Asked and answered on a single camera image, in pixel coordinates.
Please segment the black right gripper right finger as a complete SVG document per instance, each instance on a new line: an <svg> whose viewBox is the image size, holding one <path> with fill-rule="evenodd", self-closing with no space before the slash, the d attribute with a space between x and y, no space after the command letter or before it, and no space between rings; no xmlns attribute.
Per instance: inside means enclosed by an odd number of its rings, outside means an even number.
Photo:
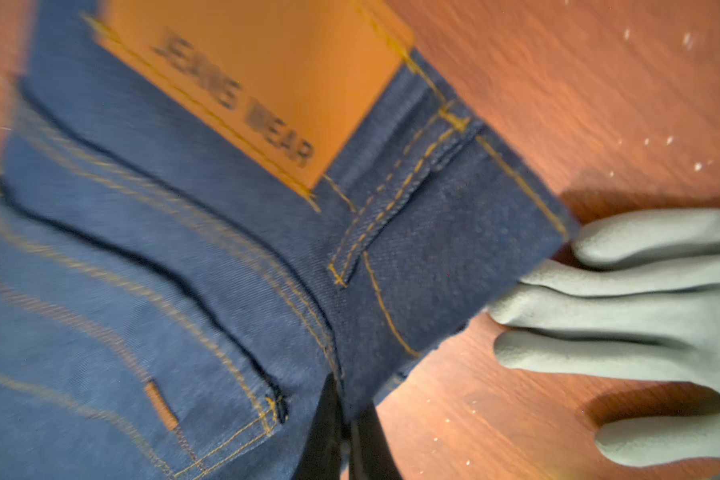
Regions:
<svg viewBox="0 0 720 480"><path fill-rule="evenodd" d="M364 409L349 426L351 480L401 480L376 408Z"/></svg>

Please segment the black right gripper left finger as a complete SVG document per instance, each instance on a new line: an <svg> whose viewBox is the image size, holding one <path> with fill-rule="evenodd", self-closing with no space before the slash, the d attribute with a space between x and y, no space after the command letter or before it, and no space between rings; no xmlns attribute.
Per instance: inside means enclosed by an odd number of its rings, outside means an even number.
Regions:
<svg viewBox="0 0 720 480"><path fill-rule="evenodd" d="M293 480L338 480L341 476L343 414L335 378L324 382Z"/></svg>

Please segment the blue denim trousers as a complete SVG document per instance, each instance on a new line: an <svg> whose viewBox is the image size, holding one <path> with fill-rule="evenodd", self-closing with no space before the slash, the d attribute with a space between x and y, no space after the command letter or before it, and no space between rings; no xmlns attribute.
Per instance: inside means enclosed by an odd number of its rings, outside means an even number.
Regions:
<svg viewBox="0 0 720 480"><path fill-rule="evenodd" d="M0 155L0 479L292 479L576 220L382 1L41 1Z"/></svg>

